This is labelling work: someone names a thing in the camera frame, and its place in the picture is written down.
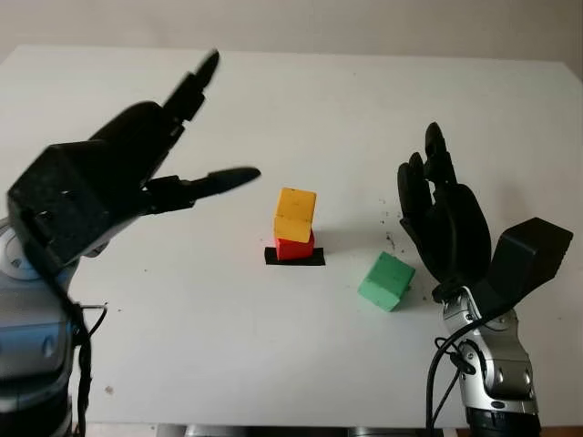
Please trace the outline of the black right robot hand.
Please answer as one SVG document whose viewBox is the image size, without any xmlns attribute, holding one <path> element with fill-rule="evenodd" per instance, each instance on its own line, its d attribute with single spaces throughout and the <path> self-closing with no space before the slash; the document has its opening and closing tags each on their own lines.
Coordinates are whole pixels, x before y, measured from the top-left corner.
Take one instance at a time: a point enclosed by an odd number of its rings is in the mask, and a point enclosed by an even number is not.
<svg viewBox="0 0 583 437">
<path fill-rule="evenodd" d="M 415 152 L 397 171 L 400 223 L 438 282 L 433 300 L 445 303 L 486 275 L 491 238 L 476 196 L 457 181 L 435 122 L 425 131 L 424 150 L 426 159 Z"/>
</svg>

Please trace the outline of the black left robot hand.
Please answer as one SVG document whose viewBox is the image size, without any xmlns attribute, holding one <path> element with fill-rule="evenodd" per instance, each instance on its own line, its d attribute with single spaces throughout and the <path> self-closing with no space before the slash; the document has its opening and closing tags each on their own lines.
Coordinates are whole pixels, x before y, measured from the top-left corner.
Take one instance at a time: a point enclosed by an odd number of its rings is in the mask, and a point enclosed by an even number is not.
<svg viewBox="0 0 583 437">
<path fill-rule="evenodd" d="M 216 170 L 196 180 L 176 175 L 154 177 L 182 136 L 185 124 L 193 120 L 205 102 L 205 88 L 219 62 L 220 53 L 210 51 L 195 71 L 186 73 L 164 104 L 139 102 L 91 137 L 105 141 L 120 154 L 124 164 L 130 165 L 121 172 L 128 177 L 122 186 L 138 188 L 144 215 L 192 208 L 199 199 L 233 190 L 261 175 L 255 167 L 235 167 Z"/>
</svg>

